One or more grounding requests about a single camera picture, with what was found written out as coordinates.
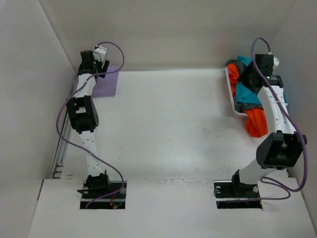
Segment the purple t shirt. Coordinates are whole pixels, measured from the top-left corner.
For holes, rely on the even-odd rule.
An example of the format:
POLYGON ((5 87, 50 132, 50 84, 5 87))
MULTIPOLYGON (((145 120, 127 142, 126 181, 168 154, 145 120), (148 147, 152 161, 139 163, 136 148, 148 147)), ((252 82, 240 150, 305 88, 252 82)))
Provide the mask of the purple t shirt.
POLYGON ((106 74, 104 78, 98 77, 92 91, 92 98, 114 97, 116 95, 119 72, 106 74))

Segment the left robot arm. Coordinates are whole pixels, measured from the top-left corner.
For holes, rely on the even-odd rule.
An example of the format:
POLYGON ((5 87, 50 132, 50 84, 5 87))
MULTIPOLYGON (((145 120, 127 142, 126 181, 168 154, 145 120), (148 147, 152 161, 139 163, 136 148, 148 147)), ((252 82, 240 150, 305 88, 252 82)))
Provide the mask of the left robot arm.
POLYGON ((97 155, 95 143, 99 117, 92 99, 93 88, 96 85, 96 73, 106 72, 109 61, 105 59, 106 48, 95 47, 94 50, 81 51, 81 64, 77 73, 78 92, 66 104, 72 128, 79 134, 82 146, 89 150, 86 155, 88 176, 84 188, 78 192, 84 198, 107 197, 111 192, 111 185, 105 166, 94 158, 97 155))

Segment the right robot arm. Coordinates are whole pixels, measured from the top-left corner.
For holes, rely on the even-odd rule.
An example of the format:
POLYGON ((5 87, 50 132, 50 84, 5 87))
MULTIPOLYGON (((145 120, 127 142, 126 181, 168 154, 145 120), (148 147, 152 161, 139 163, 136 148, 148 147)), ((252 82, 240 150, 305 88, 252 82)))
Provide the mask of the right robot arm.
POLYGON ((273 75, 277 62, 272 54, 256 54, 239 78, 260 100, 268 136, 255 159, 232 176, 229 188, 237 197, 246 197, 267 175, 295 166, 300 156, 307 158, 307 138, 288 114, 281 77, 273 75))

